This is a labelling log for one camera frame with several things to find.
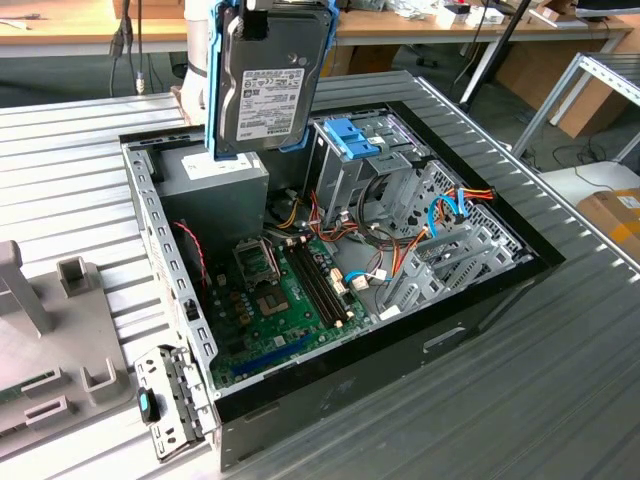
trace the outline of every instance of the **blue drive bracket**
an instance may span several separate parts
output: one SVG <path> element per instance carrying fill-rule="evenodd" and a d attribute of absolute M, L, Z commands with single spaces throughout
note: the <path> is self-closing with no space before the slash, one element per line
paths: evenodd
<path fill-rule="evenodd" d="M 380 147 L 372 145 L 348 118 L 327 120 L 324 126 L 332 140 L 345 152 L 349 160 L 366 158 L 380 154 Z"/>

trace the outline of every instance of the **yellow wire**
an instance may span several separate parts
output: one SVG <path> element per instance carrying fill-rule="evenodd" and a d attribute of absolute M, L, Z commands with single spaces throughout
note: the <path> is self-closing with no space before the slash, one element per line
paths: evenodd
<path fill-rule="evenodd" d="M 291 210 L 291 215 L 289 215 L 289 218 L 287 219 L 286 222 L 281 223 L 280 225 L 277 225 L 278 228 L 289 228 L 293 222 L 296 219 L 296 211 L 298 210 L 298 202 L 300 200 L 296 200 L 296 202 L 293 204 L 293 210 Z"/>

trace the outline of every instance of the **hard drive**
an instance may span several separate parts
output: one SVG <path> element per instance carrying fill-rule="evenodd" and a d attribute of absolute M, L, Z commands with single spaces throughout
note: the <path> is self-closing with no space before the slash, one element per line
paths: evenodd
<path fill-rule="evenodd" d="M 238 8 L 224 10 L 219 155 L 301 142 L 331 20 L 329 10 L 317 4 L 276 3 L 268 12 L 244 17 Z"/>

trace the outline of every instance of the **green circuit board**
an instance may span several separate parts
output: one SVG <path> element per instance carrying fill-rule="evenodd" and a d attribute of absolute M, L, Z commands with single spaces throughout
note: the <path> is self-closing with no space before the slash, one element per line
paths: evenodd
<path fill-rule="evenodd" d="M 323 242 L 312 239 L 309 251 L 328 278 L 332 261 Z M 216 266 L 212 272 L 214 290 L 205 311 L 219 349 L 210 366 L 214 384 L 219 388 L 233 385 L 370 325 L 360 301 L 347 294 L 340 298 L 340 302 L 353 316 L 342 327 L 326 327 L 296 278 L 282 247 L 275 248 L 275 260 L 281 272 L 279 284 L 261 285 L 255 290 L 244 286 L 233 259 Z M 220 285 L 219 275 L 224 275 L 224 285 Z M 271 302 L 271 307 L 286 303 L 287 308 L 264 315 L 265 298 Z"/>

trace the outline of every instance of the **metal frame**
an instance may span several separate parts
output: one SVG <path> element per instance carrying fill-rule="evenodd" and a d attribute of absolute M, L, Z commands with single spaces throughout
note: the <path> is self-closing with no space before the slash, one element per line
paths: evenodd
<path fill-rule="evenodd" d="M 575 79 L 584 70 L 576 86 L 567 95 L 558 111 L 551 119 L 552 125 L 557 125 L 569 108 L 575 103 L 591 77 L 597 78 L 620 95 L 640 106 L 640 54 L 637 53 L 578 53 L 565 72 L 553 87 L 538 113 L 533 117 L 527 128 L 513 146 L 512 154 L 519 158 L 531 142 L 536 132 L 547 119 L 556 102 L 566 93 Z M 616 155 L 614 162 L 621 162 L 640 143 L 640 133 Z"/>
<path fill-rule="evenodd" d="M 640 266 L 437 89 L 406 72 L 324 79 L 314 110 L 379 101 L 407 103 L 568 261 L 486 335 L 256 455 L 237 473 L 283 480 L 424 472 L 633 477 L 637 459 L 628 452 L 637 449 L 633 433 L 640 424 Z M 0 237 L 21 235 L 25 275 L 50 270 L 53 257 L 82 249 L 100 267 L 127 364 L 175 342 L 144 257 L 117 142 L 121 133 L 183 125 L 175 99 L 164 94 L 1 113 Z M 466 454 L 455 454 L 461 451 Z M 105 471 L 114 478 L 212 476 L 208 445 L 164 465 L 152 452 L 131 404 L 6 460 L 0 470 L 7 478 L 90 478 Z"/>

